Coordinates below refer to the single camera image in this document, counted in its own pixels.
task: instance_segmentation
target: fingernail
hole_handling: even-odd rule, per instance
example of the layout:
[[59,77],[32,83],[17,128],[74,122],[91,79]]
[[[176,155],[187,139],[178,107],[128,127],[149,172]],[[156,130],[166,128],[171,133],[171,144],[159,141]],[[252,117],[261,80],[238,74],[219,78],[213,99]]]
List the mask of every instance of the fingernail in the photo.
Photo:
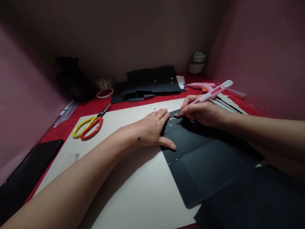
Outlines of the fingernail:
[[172,149],[172,150],[176,150],[177,147],[176,147],[175,145],[171,144],[171,145],[169,146],[169,148]]

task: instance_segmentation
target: white jar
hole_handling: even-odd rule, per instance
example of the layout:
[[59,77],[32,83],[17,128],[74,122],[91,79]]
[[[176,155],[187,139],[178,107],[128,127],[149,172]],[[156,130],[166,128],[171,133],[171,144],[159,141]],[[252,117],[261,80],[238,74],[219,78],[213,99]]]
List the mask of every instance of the white jar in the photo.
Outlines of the white jar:
[[205,62],[204,60],[206,59],[206,55],[203,54],[202,52],[196,51],[195,54],[193,55],[193,59],[190,63],[190,67],[188,71],[190,73],[201,73],[203,71]]

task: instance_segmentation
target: hand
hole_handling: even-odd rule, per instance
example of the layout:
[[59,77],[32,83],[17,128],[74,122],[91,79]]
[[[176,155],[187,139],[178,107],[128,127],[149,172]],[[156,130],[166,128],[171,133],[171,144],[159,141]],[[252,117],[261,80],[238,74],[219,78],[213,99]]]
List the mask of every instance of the hand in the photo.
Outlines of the hand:
[[194,102],[196,99],[200,98],[202,95],[188,95],[182,106],[182,115],[176,117],[186,116],[191,120],[196,120],[197,122],[205,125],[207,127],[219,128],[223,122],[225,122],[229,117],[229,112],[225,109],[216,106],[211,102],[203,102],[191,104],[186,107],[188,104]]
[[161,137],[161,131],[169,118],[167,109],[160,109],[148,114],[145,118],[127,125],[123,128],[132,133],[133,138],[140,146],[162,145],[172,150],[176,150],[176,145],[168,138]]

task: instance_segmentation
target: forearm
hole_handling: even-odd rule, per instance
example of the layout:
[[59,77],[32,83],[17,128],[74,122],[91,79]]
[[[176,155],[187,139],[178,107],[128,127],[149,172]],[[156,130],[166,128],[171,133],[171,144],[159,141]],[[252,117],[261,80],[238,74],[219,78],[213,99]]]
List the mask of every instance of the forearm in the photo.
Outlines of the forearm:
[[94,196],[132,141],[116,132],[69,167],[3,228],[77,228]]
[[231,113],[218,128],[292,160],[305,163],[305,121]]

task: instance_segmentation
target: paper scrap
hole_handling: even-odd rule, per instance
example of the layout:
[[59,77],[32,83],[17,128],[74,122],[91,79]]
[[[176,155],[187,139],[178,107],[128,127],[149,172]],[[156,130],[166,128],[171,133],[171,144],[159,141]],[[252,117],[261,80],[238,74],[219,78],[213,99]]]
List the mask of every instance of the paper scrap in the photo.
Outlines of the paper scrap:
[[185,89],[184,76],[176,76],[180,89]]

